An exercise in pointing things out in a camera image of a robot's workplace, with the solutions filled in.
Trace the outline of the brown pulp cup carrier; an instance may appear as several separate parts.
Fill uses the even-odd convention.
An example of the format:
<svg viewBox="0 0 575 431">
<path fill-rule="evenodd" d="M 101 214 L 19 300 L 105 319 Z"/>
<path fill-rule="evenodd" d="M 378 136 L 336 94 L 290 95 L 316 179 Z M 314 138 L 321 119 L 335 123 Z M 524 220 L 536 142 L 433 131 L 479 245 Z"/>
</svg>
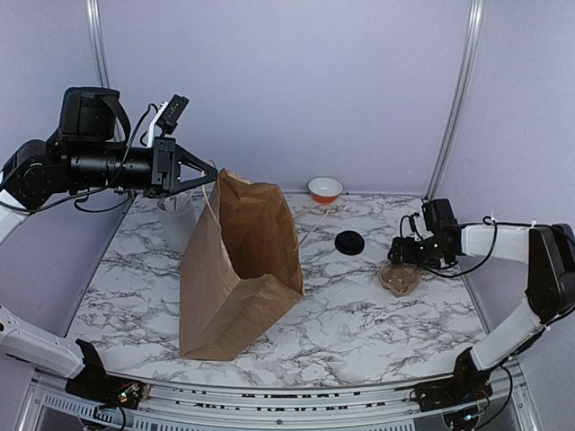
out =
<svg viewBox="0 0 575 431">
<path fill-rule="evenodd" d="M 420 285 L 421 271 L 412 264 L 386 263 L 377 276 L 384 290 L 395 297 L 405 297 Z"/>
</svg>

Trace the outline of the brown paper bag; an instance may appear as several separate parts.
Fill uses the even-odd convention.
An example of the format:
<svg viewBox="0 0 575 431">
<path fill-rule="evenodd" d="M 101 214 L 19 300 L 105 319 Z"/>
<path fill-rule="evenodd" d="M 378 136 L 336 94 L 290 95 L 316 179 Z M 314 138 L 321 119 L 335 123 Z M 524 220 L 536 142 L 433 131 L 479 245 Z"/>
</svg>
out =
<svg viewBox="0 0 575 431">
<path fill-rule="evenodd" d="M 280 187 L 222 170 L 180 264 L 181 357 L 235 359 L 304 291 L 299 237 Z"/>
</svg>

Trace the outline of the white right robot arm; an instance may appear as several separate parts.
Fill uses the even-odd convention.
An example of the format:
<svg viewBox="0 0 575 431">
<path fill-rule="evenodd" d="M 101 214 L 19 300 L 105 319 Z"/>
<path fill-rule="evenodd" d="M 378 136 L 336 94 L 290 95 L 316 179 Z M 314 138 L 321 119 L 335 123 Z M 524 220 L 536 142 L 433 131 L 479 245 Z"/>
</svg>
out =
<svg viewBox="0 0 575 431">
<path fill-rule="evenodd" d="M 469 278 L 482 314 L 492 319 L 488 335 L 455 360 L 445 394 L 463 402 L 487 384 L 491 372 L 528 348 L 555 322 L 574 310 L 574 231 L 569 224 L 502 222 L 437 227 L 417 239 L 398 234 L 391 264 L 412 265 L 443 277 L 439 268 L 458 258 L 476 258 L 460 271 Z"/>
</svg>

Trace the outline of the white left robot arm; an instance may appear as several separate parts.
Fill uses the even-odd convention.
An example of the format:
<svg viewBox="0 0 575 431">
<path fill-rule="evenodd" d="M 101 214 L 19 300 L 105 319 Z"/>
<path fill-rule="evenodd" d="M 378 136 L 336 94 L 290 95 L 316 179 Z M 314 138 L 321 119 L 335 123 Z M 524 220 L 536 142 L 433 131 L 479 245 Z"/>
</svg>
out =
<svg viewBox="0 0 575 431">
<path fill-rule="evenodd" d="M 217 170 L 173 138 L 188 103 L 174 95 L 149 105 L 146 141 L 136 147 L 138 129 L 130 125 L 118 91 L 67 89 L 53 134 L 24 143 L 1 170 L 1 238 L 32 216 L 106 190 L 169 198 L 214 182 Z"/>
</svg>

